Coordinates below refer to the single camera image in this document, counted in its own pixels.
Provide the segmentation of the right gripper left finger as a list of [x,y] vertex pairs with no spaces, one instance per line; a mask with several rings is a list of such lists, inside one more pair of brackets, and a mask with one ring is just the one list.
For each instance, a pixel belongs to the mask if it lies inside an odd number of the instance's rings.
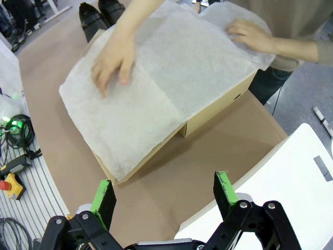
[[116,202],[111,180],[102,180],[89,210],[71,219],[50,218],[39,249],[77,249],[85,243],[94,249],[122,249],[109,232]]

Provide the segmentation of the person's right hand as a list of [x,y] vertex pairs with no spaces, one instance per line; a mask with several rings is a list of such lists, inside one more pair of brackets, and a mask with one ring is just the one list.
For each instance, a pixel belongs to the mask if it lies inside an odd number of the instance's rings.
[[108,81],[116,70],[119,82],[129,83],[134,59],[135,34],[113,33],[92,67],[92,79],[103,97],[107,95]]

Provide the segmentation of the person's left hand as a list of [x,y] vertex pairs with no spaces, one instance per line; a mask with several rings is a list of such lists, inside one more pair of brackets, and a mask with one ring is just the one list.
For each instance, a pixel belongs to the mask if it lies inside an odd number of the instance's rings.
[[252,21],[235,19],[227,27],[226,32],[233,36],[233,41],[244,44],[254,51],[275,54],[274,38]]

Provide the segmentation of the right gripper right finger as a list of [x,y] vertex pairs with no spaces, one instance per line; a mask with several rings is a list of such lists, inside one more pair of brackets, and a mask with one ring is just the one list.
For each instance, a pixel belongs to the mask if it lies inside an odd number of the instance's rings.
[[243,233],[253,233],[263,249],[301,249],[292,225],[278,201],[262,206],[239,199],[225,171],[214,174],[213,193],[223,218],[205,249],[233,249]]

